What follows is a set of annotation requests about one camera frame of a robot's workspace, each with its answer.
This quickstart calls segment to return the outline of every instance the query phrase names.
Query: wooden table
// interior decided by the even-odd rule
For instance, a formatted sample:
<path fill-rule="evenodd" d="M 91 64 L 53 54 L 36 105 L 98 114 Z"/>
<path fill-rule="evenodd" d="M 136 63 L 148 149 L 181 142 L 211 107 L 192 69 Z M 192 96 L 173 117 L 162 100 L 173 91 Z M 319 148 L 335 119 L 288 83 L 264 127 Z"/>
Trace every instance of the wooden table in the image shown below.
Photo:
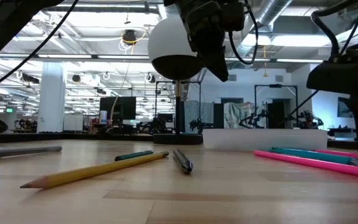
<path fill-rule="evenodd" d="M 358 223 L 358 177 L 254 157 L 249 152 L 150 142 L 44 141 L 61 153 L 0 159 L 0 223 Z M 48 190 L 20 189 L 40 175 L 111 162 L 120 154 L 181 149 L 172 155 Z"/>

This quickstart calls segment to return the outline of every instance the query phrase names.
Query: teal marker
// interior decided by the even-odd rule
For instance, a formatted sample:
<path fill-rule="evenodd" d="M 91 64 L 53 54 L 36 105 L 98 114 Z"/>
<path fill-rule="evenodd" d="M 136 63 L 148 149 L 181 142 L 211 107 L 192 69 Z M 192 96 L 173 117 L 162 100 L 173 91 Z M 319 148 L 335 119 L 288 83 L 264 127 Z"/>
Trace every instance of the teal marker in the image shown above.
<path fill-rule="evenodd" d="M 337 155 L 325 154 L 320 152 L 306 151 L 301 149 L 280 149 L 276 147 L 273 147 L 269 151 L 279 154 L 286 154 L 289 156 L 299 156 L 308 159 L 318 159 L 326 162 L 335 162 L 339 164 L 358 166 L 358 159 L 346 157 L 346 156 L 337 156 Z"/>
<path fill-rule="evenodd" d="M 135 152 L 132 154 L 127 154 L 127 155 L 122 155 L 122 156 L 117 156 L 114 161 L 121 161 L 124 159 L 132 159 L 132 158 L 136 158 L 139 156 L 146 156 L 146 155 L 150 155 L 153 154 L 153 151 L 144 151 L 144 152 Z"/>

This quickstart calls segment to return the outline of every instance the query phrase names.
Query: black pen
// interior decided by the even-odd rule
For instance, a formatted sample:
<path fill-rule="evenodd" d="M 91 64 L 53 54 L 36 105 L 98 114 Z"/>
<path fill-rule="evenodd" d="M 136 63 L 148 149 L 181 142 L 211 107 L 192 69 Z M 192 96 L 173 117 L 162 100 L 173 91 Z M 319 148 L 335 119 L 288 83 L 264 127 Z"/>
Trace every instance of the black pen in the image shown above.
<path fill-rule="evenodd" d="M 173 157 L 178 162 L 180 169 L 185 174 L 190 174 L 193 170 L 193 164 L 186 158 L 186 156 L 179 150 L 173 150 Z"/>

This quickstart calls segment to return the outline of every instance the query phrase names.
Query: white spherical camera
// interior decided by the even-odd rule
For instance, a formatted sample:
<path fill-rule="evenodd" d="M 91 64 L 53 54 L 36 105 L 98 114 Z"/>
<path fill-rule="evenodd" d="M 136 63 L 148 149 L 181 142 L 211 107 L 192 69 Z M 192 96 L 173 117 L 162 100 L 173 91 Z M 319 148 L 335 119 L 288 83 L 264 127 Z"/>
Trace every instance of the white spherical camera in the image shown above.
<path fill-rule="evenodd" d="M 171 80 L 186 80 L 196 75 L 202 64 L 192 52 L 179 16 L 160 21 L 149 37 L 149 57 L 155 70 Z"/>

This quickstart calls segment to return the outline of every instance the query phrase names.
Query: yellow pencil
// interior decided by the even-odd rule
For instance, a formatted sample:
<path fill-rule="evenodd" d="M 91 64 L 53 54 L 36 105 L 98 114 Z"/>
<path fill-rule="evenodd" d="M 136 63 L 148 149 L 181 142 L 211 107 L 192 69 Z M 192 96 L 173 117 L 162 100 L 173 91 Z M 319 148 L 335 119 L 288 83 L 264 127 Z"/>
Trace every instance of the yellow pencil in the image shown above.
<path fill-rule="evenodd" d="M 117 161 L 110 164 L 85 167 L 81 169 L 61 172 L 57 174 L 46 175 L 38 179 L 33 180 L 27 184 L 20 186 L 20 188 L 35 188 L 35 189 L 48 189 L 51 187 L 56 187 L 62 184 L 67 184 L 77 180 L 82 180 L 96 175 L 105 174 L 115 170 L 124 169 L 130 166 L 135 166 L 145 162 L 154 161 L 167 157 L 169 152 L 160 152 L 157 154 L 152 154 L 148 156 L 140 156 L 133 159 L 126 159 L 123 161 Z"/>

